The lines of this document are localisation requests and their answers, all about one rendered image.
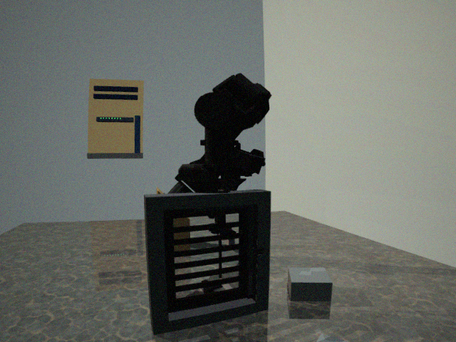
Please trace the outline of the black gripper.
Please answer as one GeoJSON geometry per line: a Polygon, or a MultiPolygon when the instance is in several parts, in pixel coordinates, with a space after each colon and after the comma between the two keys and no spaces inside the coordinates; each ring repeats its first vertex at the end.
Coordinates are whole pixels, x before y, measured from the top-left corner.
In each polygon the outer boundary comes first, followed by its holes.
{"type": "Polygon", "coordinates": [[[188,184],[195,192],[237,191],[238,186],[246,181],[241,176],[251,177],[252,174],[230,164],[229,167],[221,167],[222,153],[228,140],[232,141],[233,147],[239,142],[234,139],[233,134],[204,135],[204,140],[200,140],[200,145],[204,145],[204,162],[182,164],[179,168],[179,180],[190,181],[188,184]]]}

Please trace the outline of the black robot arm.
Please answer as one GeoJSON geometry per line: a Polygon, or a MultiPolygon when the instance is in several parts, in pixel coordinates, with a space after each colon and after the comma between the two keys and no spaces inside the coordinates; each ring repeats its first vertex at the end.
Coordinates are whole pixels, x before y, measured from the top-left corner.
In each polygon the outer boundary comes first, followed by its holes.
{"type": "MultiPolygon", "coordinates": [[[[197,122],[204,127],[204,134],[233,134],[234,139],[245,129],[254,127],[269,111],[271,93],[260,83],[252,83],[241,73],[230,76],[212,89],[213,92],[202,95],[195,104],[197,122]]],[[[233,165],[249,174],[260,173],[265,166],[264,152],[253,149],[241,150],[238,142],[232,141],[224,146],[221,167],[233,165]],[[230,163],[229,163],[230,162],[230,163]]],[[[168,194],[191,193],[184,183],[178,183],[168,194]]]]}

